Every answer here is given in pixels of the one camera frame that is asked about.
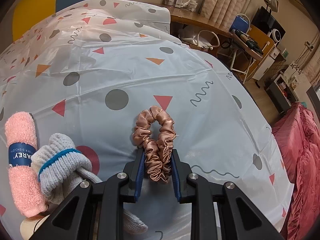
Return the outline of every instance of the blue stripe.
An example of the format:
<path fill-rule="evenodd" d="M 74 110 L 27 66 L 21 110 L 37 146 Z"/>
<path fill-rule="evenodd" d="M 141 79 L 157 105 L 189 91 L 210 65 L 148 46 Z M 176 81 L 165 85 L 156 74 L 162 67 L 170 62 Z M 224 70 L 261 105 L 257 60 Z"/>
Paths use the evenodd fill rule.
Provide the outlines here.
<path fill-rule="evenodd" d="M 39 171 L 39 174 L 38 174 L 38 181 L 40 182 L 40 174 L 42 173 L 42 171 L 44 171 L 45 168 L 49 167 L 50 165 L 54 164 L 59 158 L 61 158 L 62 156 L 65 156 L 67 155 L 68 153 L 71 153 L 71 152 L 76 152 L 76 153 L 81 153 L 80 151 L 76 150 L 76 149 L 66 149 L 66 150 L 63 150 L 59 153 L 57 153 L 56 155 L 54 155 L 51 159 L 47 160 L 43 165 L 42 167 L 40 168 L 40 171 Z"/>

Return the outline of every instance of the black monitor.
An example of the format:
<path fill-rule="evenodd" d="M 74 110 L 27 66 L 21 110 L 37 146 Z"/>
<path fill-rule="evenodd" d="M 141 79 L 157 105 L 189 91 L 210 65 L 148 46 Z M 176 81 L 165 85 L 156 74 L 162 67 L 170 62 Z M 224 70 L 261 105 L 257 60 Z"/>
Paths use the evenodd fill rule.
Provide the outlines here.
<path fill-rule="evenodd" d="M 281 39 L 285 34 L 285 30 L 263 6 L 257 10 L 251 24 L 256 26 L 265 34 L 268 34 L 269 30 L 277 29 L 280 32 Z"/>

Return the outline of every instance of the pink hair tie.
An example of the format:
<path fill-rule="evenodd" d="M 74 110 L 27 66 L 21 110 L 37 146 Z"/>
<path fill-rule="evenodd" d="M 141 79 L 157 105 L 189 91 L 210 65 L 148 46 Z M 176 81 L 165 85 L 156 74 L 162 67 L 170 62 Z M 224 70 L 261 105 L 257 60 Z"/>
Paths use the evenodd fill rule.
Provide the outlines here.
<path fill-rule="evenodd" d="M 9 184 L 20 213 L 32 217 L 47 210 L 37 176 L 31 169 L 31 155 L 37 150 L 36 128 L 29 113 L 13 114 L 5 123 L 9 147 Z"/>
<path fill-rule="evenodd" d="M 161 125 L 158 140 L 150 138 L 151 124 L 158 121 Z M 177 136 L 173 129 L 174 121 L 166 111 L 158 106 L 152 106 L 149 110 L 143 110 L 137 118 L 134 133 L 132 135 L 135 145 L 145 150 L 145 165 L 147 173 L 154 181 L 162 179 L 167 182 L 170 176 L 170 157 L 173 148 L 173 140 Z"/>

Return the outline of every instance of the blue gripper pad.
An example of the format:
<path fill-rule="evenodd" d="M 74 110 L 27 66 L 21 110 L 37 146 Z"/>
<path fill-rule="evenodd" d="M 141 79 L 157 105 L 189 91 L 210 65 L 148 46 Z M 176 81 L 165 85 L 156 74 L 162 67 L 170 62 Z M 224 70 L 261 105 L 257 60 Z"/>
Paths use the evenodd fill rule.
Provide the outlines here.
<path fill-rule="evenodd" d="M 180 179 L 179 179 L 179 174 L 178 174 L 177 166 L 176 166 L 173 155 L 171 155 L 170 166 L 171 166 L 171 177 L 172 177 L 174 195 L 176 196 L 178 202 L 180 202 L 181 200 Z"/>
<path fill-rule="evenodd" d="M 138 201 L 138 198 L 140 197 L 143 176 L 144 176 L 144 151 L 140 159 L 140 164 L 139 164 L 138 173 L 136 177 L 136 185 L 135 185 L 135 192 L 134 192 L 135 201 Z"/>

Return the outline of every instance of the metal screw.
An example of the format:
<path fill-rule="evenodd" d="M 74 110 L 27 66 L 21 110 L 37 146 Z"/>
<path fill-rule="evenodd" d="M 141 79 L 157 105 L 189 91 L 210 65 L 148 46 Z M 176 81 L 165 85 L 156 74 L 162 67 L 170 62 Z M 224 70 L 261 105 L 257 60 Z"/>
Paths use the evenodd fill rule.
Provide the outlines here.
<path fill-rule="evenodd" d="M 117 174 L 117 177 L 118 177 L 119 179 L 124 179 L 125 177 L 127 177 L 127 174 L 124 173 L 124 172 L 119 172 L 119 173 Z"/>
<path fill-rule="evenodd" d="M 199 178 L 199 175 L 196 174 L 196 173 L 190 173 L 190 174 L 189 174 L 189 178 L 190 178 L 190 179 L 198 179 L 198 178 Z"/>
<path fill-rule="evenodd" d="M 86 187 L 89 187 L 90 183 L 88 181 L 83 181 L 80 183 L 80 187 L 81 188 L 86 188 Z"/>
<path fill-rule="evenodd" d="M 226 183 L 226 188 L 228 188 L 228 189 L 234 189 L 235 188 L 235 184 L 233 183 L 233 182 L 227 182 Z"/>

